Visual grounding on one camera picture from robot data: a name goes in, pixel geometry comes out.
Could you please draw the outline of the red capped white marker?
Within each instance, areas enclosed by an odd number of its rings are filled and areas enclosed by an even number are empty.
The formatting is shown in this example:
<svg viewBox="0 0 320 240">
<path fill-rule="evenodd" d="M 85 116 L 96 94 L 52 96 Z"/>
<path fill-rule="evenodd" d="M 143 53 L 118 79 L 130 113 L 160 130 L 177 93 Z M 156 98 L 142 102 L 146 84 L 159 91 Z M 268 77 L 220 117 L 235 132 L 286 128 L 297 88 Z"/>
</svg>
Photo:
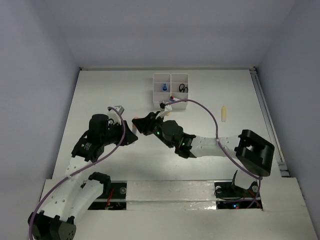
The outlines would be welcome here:
<svg viewBox="0 0 320 240">
<path fill-rule="evenodd" d="M 186 102 L 186 100 L 183 100 L 183 99 L 179 99 L 179 98 L 176 98 L 176 97 L 174 97 L 174 96 L 171 96 L 170 98 L 169 98 L 169 101 L 170 101 L 170 99 L 172 99 L 172 100 L 175 100 L 175 102 Z"/>
</svg>

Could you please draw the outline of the blue capped clear bottle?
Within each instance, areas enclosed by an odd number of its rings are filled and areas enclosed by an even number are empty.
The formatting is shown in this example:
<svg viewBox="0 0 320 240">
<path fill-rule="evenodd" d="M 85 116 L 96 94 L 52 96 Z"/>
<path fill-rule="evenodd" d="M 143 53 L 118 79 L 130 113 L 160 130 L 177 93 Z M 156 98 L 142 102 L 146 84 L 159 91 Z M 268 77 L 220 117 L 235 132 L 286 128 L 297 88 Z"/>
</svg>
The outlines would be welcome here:
<svg viewBox="0 0 320 240">
<path fill-rule="evenodd" d="M 166 83 L 164 83 L 164 84 L 162 85 L 162 90 L 163 90 L 164 92 L 166 92 L 166 91 L 168 90 Z"/>
</svg>

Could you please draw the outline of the black handled scissors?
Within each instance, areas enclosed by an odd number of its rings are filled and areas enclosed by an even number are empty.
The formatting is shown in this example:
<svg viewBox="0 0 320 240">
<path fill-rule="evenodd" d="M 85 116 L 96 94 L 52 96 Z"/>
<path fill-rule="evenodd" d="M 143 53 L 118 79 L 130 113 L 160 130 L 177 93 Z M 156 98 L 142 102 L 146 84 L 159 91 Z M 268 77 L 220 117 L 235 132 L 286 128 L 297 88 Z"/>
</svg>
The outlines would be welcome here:
<svg viewBox="0 0 320 240">
<path fill-rule="evenodd" d="M 185 85 L 184 83 L 181 83 L 179 85 L 178 90 L 180 93 L 188 93 L 189 92 L 188 85 Z"/>
</svg>

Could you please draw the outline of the cream glue stick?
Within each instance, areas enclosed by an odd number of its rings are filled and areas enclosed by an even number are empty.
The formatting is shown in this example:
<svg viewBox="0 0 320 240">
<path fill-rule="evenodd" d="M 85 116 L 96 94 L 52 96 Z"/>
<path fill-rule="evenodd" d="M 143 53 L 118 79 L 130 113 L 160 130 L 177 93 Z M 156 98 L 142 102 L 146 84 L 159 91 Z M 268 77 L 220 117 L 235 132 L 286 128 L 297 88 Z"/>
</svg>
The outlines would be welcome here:
<svg viewBox="0 0 320 240">
<path fill-rule="evenodd" d="M 221 121 L 223 123 L 227 121 L 227 107 L 225 105 L 221 108 Z"/>
</svg>

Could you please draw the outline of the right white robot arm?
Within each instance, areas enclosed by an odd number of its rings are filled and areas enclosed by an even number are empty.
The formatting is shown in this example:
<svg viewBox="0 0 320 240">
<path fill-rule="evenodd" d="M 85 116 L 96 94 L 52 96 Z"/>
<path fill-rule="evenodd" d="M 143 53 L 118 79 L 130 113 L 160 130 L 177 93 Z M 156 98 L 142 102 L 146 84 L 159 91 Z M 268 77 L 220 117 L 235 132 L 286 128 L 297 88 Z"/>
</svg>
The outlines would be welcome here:
<svg viewBox="0 0 320 240">
<path fill-rule="evenodd" d="M 252 130 L 229 137 L 187 134 L 176 121 L 164 120 L 159 111 L 134 118 L 132 123 L 139 133 L 156 136 L 182 158 L 227 157 L 241 170 L 240 177 L 247 174 L 251 180 L 261 180 L 271 175 L 275 147 Z"/>
</svg>

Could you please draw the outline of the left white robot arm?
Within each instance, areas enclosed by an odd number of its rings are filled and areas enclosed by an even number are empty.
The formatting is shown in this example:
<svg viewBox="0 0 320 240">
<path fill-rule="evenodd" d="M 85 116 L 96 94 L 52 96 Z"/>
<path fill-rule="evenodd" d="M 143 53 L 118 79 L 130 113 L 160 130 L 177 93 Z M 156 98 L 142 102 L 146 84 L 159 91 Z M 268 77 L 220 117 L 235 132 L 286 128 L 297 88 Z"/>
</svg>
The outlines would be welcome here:
<svg viewBox="0 0 320 240">
<path fill-rule="evenodd" d="M 31 240 L 72 240 L 77 222 L 98 197 L 112 195 L 111 178 L 90 168 L 106 159 L 105 147 L 120 146 L 138 140 L 123 119 L 121 106 L 109 107 L 107 114 L 94 114 L 88 129 L 81 135 L 73 150 L 63 179 L 40 200 L 28 218 Z"/>
</svg>

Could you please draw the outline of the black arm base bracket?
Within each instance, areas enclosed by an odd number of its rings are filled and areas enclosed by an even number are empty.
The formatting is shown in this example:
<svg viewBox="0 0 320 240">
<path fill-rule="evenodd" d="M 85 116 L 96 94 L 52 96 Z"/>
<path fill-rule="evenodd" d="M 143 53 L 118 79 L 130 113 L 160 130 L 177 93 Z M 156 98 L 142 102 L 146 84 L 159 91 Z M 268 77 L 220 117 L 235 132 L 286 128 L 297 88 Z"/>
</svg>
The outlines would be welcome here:
<svg viewBox="0 0 320 240">
<path fill-rule="evenodd" d="M 216 181 L 214 195 L 218 199 L 236 200 L 252 197 L 258 190 L 258 181 L 242 170 L 237 170 L 232 180 Z"/>
</svg>

